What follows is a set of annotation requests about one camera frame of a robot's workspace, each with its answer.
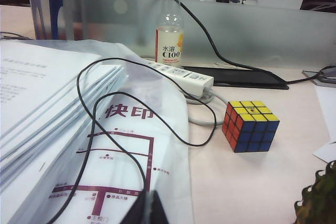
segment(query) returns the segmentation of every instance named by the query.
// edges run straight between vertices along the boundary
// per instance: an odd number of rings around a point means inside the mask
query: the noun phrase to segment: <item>desk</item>
[[[0,5],[1,31],[10,31],[35,39],[30,7]]]
[[[1,6],[2,30],[33,37],[30,9]],[[21,25],[11,20],[23,20]],[[302,78],[301,69],[270,69],[286,80]],[[195,224],[293,223],[294,202],[304,187],[314,183],[314,173],[325,162],[312,155],[329,140],[315,86],[293,84],[289,90],[222,88],[214,90],[228,100],[261,100],[279,117],[280,125],[269,152],[234,153],[221,128],[205,147],[190,149],[191,188]],[[215,99],[211,106],[219,118],[225,107]],[[190,115],[212,120],[204,106],[189,105]],[[190,124],[190,141],[200,143],[210,129]]]

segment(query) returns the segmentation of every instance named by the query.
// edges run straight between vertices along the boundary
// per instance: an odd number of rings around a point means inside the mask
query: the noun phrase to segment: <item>paper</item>
[[[118,90],[123,81],[124,79],[120,79],[115,85],[110,85],[108,90],[101,89],[97,96]],[[87,104],[89,108],[93,103],[94,100]],[[102,113],[102,109],[103,107],[99,108],[98,113]],[[1,197],[7,202],[2,207],[2,212],[6,213],[2,216],[4,222],[29,222],[28,219],[39,207],[39,198],[45,198],[45,195],[53,188],[51,182],[55,180],[61,170],[67,167],[75,150],[81,144],[80,141],[76,141],[77,137],[88,127],[89,123],[90,119],[83,111],[81,116],[71,120],[64,130],[54,131],[47,135],[48,146],[34,152],[34,156],[28,160],[29,163],[24,164],[24,169],[19,167],[22,169],[19,176],[11,182],[6,190],[2,191]],[[12,198],[12,195],[17,191],[20,191],[20,197]]]
[[[98,55],[1,41],[1,137],[75,79]]]
[[[88,41],[27,41],[58,49],[91,52],[103,57],[142,60],[121,44]],[[129,74],[121,91],[131,93],[150,105],[188,141],[188,121],[184,97],[165,78],[150,69],[118,60]],[[150,189],[158,191],[170,223],[193,223],[188,147],[143,105],[116,95],[103,100],[99,120],[111,136],[139,159]],[[50,147],[31,161],[2,192],[2,221],[44,223],[64,202],[85,153],[90,123],[75,121],[67,131],[51,135]],[[88,166],[80,188],[56,223],[118,223],[137,198],[142,180],[135,163],[96,128]],[[20,191],[20,197],[13,197]]]
[[[314,156],[330,162],[336,160],[336,89],[316,86],[330,141],[313,153]]]

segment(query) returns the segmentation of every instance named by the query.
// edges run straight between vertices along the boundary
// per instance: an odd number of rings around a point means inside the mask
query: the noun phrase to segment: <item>frosted glass panel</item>
[[[336,14],[183,1],[203,22],[224,57],[254,66],[316,68],[336,62]],[[161,0],[86,0],[88,36],[120,42],[154,57]],[[221,63],[189,15],[184,61]]]

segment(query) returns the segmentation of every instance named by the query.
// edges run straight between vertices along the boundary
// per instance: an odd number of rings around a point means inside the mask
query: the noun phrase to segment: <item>yellow cube face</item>
[[[266,152],[279,122],[261,101],[230,101],[222,131],[234,152]]]

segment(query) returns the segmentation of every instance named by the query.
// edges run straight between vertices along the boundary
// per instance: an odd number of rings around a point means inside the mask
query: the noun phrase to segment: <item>paper sheet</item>
[[[327,124],[330,141],[313,154],[325,162],[330,162],[336,160],[336,88],[316,86],[316,92]]]
[[[1,137],[99,58],[14,41],[0,41],[0,47]]]

